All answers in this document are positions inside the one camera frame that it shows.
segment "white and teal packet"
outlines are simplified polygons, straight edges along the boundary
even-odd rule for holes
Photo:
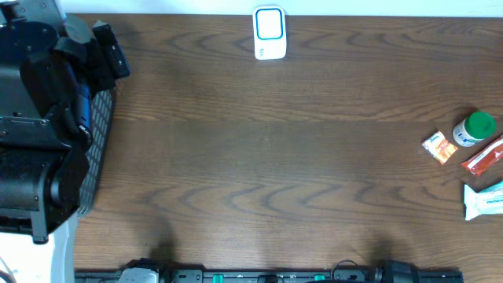
[[[479,215],[503,214],[503,182],[476,193],[464,184],[465,220],[472,220]]]

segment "white doorbell button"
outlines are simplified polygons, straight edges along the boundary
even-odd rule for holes
[[[253,12],[255,57],[281,59],[286,54],[285,11],[278,6],[263,6]]]

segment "brown tabletop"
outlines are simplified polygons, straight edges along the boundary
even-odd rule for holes
[[[464,220],[460,166],[503,133],[503,20],[289,17],[257,61],[252,17],[85,15],[132,68],[78,269],[150,257],[207,268],[341,259],[458,266],[503,280],[503,215]],[[481,109],[497,133],[444,165],[420,145]]]

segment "red snack bar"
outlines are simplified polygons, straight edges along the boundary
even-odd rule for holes
[[[503,156],[503,135],[488,145],[483,151],[477,153],[469,160],[463,162],[466,170],[475,176],[480,176],[489,166],[496,163]]]

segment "square button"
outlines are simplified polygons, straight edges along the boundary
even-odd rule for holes
[[[259,39],[280,39],[283,36],[281,11],[279,9],[261,9],[256,16]]]

